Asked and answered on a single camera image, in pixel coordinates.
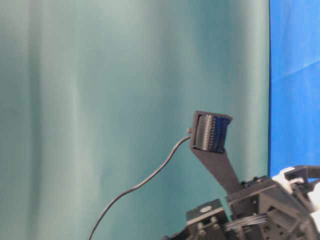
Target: green fabric curtain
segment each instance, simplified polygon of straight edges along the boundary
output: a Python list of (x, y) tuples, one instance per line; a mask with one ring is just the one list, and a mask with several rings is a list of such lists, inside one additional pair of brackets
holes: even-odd
[[(267, 0), (8, 0), (0, 22), (0, 239), (86, 239), (195, 110), (233, 117), (241, 180), (267, 174)], [(224, 196), (184, 144), (94, 239), (159, 240)]]

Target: metal screw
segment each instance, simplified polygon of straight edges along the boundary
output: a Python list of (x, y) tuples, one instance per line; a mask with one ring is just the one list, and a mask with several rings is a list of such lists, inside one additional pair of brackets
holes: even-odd
[(206, 231), (203, 229), (199, 231), (200, 236), (205, 236), (206, 234), (207, 234)]
[(219, 226), (218, 224), (214, 224), (214, 225), (213, 225), (213, 229), (214, 229), (214, 230), (219, 230), (219, 229), (220, 229), (220, 226)]

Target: blue backdrop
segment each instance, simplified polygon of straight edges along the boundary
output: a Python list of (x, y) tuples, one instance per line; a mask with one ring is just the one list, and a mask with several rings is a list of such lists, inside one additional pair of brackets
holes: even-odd
[(270, 0), (270, 175), (320, 164), (320, 1)]

